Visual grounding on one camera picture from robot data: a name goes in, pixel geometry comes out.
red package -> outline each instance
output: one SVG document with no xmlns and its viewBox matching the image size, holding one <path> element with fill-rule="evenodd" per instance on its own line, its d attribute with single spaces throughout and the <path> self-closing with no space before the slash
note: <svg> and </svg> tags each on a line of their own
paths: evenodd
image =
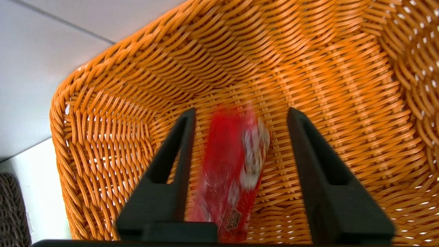
<svg viewBox="0 0 439 247">
<path fill-rule="evenodd" d="M 252 110 L 213 117 L 191 221 L 215 222 L 219 242 L 246 239 L 269 144 L 270 134 Z"/>
</svg>

white table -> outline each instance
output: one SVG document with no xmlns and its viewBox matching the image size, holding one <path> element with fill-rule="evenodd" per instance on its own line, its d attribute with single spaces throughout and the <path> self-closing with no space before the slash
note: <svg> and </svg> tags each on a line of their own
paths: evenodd
<svg viewBox="0 0 439 247">
<path fill-rule="evenodd" d="M 32 243 L 71 239 L 52 138 L 0 163 L 20 184 Z"/>
</svg>

wicker basket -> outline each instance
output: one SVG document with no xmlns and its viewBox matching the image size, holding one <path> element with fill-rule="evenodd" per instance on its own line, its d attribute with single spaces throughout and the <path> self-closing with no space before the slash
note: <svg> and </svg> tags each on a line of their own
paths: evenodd
<svg viewBox="0 0 439 247">
<path fill-rule="evenodd" d="M 30 244 L 20 187 L 11 174 L 0 174 L 0 246 L 29 247 Z"/>
<path fill-rule="evenodd" d="M 394 244 L 438 245 L 438 15 L 435 0 L 190 0 L 164 14 L 53 98 L 72 236 L 117 239 L 114 221 L 155 151 L 196 107 L 190 207 L 212 112 L 252 100 L 272 146 L 248 242 L 310 243 L 293 106 L 394 221 Z"/>
</svg>

white wall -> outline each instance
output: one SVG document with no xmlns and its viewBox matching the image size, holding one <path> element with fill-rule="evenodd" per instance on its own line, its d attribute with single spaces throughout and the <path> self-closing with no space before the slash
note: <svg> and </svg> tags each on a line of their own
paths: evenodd
<svg viewBox="0 0 439 247">
<path fill-rule="evenodd" d="M 71 71 L 184 0 L 0 0 L 0 161 L 50 134 Z"/>
</svg>

plastic wrapper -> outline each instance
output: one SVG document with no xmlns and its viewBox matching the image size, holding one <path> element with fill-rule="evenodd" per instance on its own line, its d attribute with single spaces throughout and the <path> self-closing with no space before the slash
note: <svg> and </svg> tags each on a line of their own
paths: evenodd
<svg viewBox="0 0 439 247">
<path fill-rule="evenodd" d="M 215 114 L 190 220 L 216 223 L 222 243 L 245 240 L 269 145 L 253 110 Z"/>
</svg>

